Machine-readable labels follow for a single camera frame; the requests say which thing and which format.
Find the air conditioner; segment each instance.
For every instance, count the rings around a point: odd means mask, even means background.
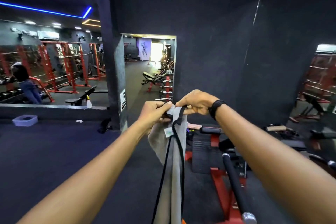
[[[37,31],[37,35],[39,36],[39,39],[57,40],[60,38],[60,35],[57,32],[51,31]]]

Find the black bracelet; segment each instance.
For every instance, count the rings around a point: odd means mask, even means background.
[[[226,104],[223,100],[216,100],[212,106],[209,108],[210,116],[216,120],[215,115],[217,108],[220,107],[222,104]]]

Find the plastic container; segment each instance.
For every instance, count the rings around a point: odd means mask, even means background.
[[[12,120],[15,126],[18,127],[29,127],[34,125],[38,119],[36,115],[21,115]]]

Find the blue pants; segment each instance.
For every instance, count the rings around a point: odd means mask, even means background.
[[[36,88],[35,84],[31,80],[25,80],[24,82],[19,82],[20,88],[26,97],[33,102],[35,105],[41,105],[42,99],[39,90]]]

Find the person in blue pants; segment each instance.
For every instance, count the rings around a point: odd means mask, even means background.
[[[19,82],[19,86],[25,96],[35,105],[42,104],[42,98],[40,96],[39,90],[35,84],[29,79],[27,69],[21,62],[15,62],[12,66],[13,76],[6,83],[13,83],[15,80]]]

